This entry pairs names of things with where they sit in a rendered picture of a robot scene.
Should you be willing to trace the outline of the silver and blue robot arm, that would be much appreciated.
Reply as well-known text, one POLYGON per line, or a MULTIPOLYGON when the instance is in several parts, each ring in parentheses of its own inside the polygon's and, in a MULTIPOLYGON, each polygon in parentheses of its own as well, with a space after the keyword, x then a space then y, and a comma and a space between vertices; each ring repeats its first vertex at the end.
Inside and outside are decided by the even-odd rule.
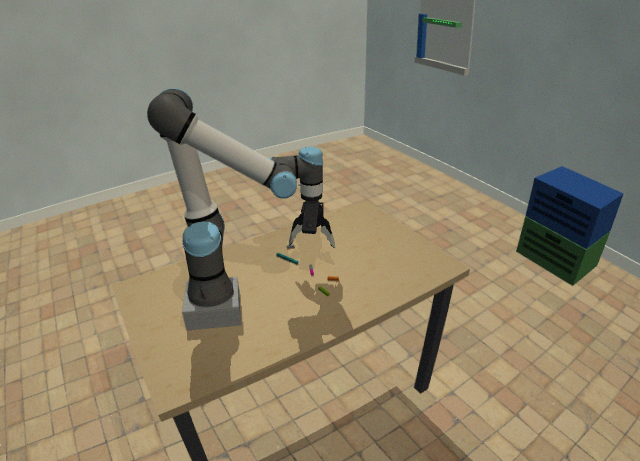
POLYGON ((271 188, 281 199, 296 192, 299 178, 303 196, 323 193, 322 151, 306 147, 296 156, 267 158, 200 121, 185 91, 174 88, 161 93, 149 104, 147 117, 167 141, 187 208, 182 242, 189 271, 188 298, 197 306, 217 306, 228 301, 234 291, 222 253, 224 220, 211 202, 197 150, 271 188))

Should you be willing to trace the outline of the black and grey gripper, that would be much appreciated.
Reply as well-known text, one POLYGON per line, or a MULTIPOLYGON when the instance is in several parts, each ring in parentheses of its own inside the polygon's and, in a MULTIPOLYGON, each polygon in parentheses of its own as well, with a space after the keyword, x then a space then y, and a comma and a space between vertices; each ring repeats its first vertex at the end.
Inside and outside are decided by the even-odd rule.
MULTIPOLYGON (((305 201, 319 201, 322 198, 322 194, 317 197, 305 197, 301 194, 301 198, 305 201)), ((305 202, 303 202, 301 214, 293 222, 290 239, 289 239, 289 245, 293 243, 293 240, 296 238, 297 233, 302 231, 304 208, 305 208, 305 202)), ((335 248, 335 241, 330 228, 330 224, 328 220, 323 217, 323 203, 321 202, 319 202, 319 213, 318 213, 317 227, 321 225, 321 232, 326 235, 327 240, 330 242, 330 245, 333 248, 335 248), (322 214, 321 214, 321 210, 322 210, 322 214)))

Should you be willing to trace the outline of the turquoise rod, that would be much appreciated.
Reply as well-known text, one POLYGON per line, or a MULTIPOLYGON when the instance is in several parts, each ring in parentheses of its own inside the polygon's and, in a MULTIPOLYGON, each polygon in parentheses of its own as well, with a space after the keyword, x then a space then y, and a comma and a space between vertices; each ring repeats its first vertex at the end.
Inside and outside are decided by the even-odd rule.
POLYGON ((283 254, 277 253, 277 254, 276 254, 276 256, 278 256, 278 257, 280 257, 280 258, 283 258, 283 259, 285 259, 285 260, 287 260, 287 261, 290 261, 290 262, 292 262, 292 263, 294 263, 294 264, 299 264, 299 261, 297 261, 297 260, 295 260, 295 259, 292 259, 292 258, 290 258, 290 257, 287 257, 287 256, 285 256, 285 255, 283 255, 283 254))

